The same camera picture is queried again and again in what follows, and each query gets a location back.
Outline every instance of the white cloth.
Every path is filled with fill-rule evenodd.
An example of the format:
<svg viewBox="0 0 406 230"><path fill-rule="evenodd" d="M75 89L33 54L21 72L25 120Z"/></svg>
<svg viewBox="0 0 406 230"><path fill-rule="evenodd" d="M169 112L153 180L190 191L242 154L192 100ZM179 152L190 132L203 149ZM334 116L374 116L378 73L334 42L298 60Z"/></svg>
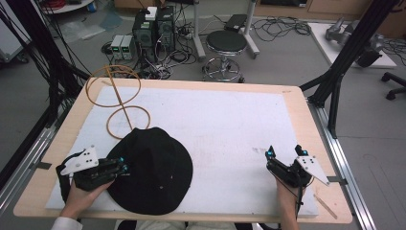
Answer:
<svg viewBox="0 0 406 230"><path fill-rule="evenodd" d="M151 221L137 220L135 230L236 230L231 222L189 222L185 228L185 222L181 221Z"/></svg>
<svg viewBox="0 0 406 230"><path fill-rule="evenodd" d="M59 217L55 220L51 230L81 230L83 225L71 218Z"/></svg>
<svg viewBox="0 0 406 230"><path fill-rule="evenodd" d="M83 225L71 218L57 218L51 230L81 230ZM135 230L185 230L182 221L138 220ZM189 222L186 230L236 230L230 222Z"/></svg>

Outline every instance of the computer tower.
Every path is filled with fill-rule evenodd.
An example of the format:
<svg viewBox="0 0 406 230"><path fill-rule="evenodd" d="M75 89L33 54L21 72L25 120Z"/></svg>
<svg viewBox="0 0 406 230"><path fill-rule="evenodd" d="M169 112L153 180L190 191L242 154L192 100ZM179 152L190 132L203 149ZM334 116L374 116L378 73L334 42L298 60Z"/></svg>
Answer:
<svg viewBox="0 0 406 230"><path fill-rule="evenodd" d="M168 6L158 9L157 27L158 37L161 41L161 50L172 52L175 50L175 28L173 21L174 7Z"/></svg>
<svg viewBox="0 0 406 230"><path fill-rule="evenodd" d="M135 16L132 33L134 34L135 46L137 48L138 57L143 63L144 58L151 63L157 61L155 49L157 48L157 33L156 22L147 21L146 13L139 11Z"/></svg>

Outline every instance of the wooden table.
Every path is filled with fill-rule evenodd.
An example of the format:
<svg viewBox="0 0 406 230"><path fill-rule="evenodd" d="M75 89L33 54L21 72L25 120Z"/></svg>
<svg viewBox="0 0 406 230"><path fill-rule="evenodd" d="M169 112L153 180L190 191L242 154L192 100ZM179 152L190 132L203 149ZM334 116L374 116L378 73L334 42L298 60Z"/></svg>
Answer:
<svg viewBox="0 0 406 230"><path fill-rule="evenodd" d="M106 80L97 80L92 86L90 97L96 100ZM136 80L115 79L117 86L138 87ZM218 82L176 81L176 80L142 80L143 88L167 89L200 89L237 92L260 92L281 94L284 97L296 139L302 146L315 155L327 176L335 176L320 133L314 123L312 115L305 101L305 96L299 87L282 85L236 84ZM42 159L51 163L49 170L37 169L18 200L14 214L19 217L57 217L59 210L45 209L50 193L56 182L55 167L60 164L71 150L79 130L84 123L92 104L86 98L84 90L79 94L74 106L58 131L53 143ZM328 222L350 223L352 216L349 206L338 183L331 183L329 187L318 180L311 184L314 191L319 216L316 218L299 218L300 222ZM95 212L83 213L83 218L97 219L159 219L159 220L196 220L196 221L234 221L234 222L278 222L279 217L265 217L257 215L198 215L198 214L167 214L163 216L144 216L130 212Z"/></svg>

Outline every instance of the stool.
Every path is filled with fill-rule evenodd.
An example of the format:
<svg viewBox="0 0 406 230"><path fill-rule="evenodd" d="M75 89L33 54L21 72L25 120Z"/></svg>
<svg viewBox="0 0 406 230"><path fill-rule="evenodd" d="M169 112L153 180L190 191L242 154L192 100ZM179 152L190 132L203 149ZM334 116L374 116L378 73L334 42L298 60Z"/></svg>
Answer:
<svg viewBox="0 0 406 230"><path fill-rule="evenodd" d="M217 81L231 81L239 77L238 82L245 79L239 72L238 64L228 59L228 56L237 56L247 47L247 41L242 34L231 31L216 31L206 38L207 48L218 53L221 57L212 58L202 68L203 81L208 76Z"/></svg>

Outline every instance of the white felt mat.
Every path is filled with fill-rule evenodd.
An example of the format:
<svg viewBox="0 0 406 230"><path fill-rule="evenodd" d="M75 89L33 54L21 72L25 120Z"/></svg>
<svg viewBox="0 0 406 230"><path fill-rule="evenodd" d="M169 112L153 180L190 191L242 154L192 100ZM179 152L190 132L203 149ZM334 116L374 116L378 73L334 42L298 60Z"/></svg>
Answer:
<svg viewBox="0 0 406 230"><path fill-rule="evenodd" d="M123 101L134 91L119 87ZM116 104L113 88L104 87L97 102ZM143 88L129 104L145 108L151 115L150 126L160 127L180 141L192 157L192 184L174 213L277 214L276 183L265 167L264 153L272 144L277 158L289 165L298 144L282 95ZM108 116L116 109L94 106L70 154L95 145L99 158L105 157L118 143L105 129ZM136 127L145 127L143 111L128 109L128 113ZM122 136L129 132L123 113L114 117L111 129ZM58 183L46 207L63 207ZM91 209L122 210L108 193ZM309 188L300 216L316 215Z"/></svg>

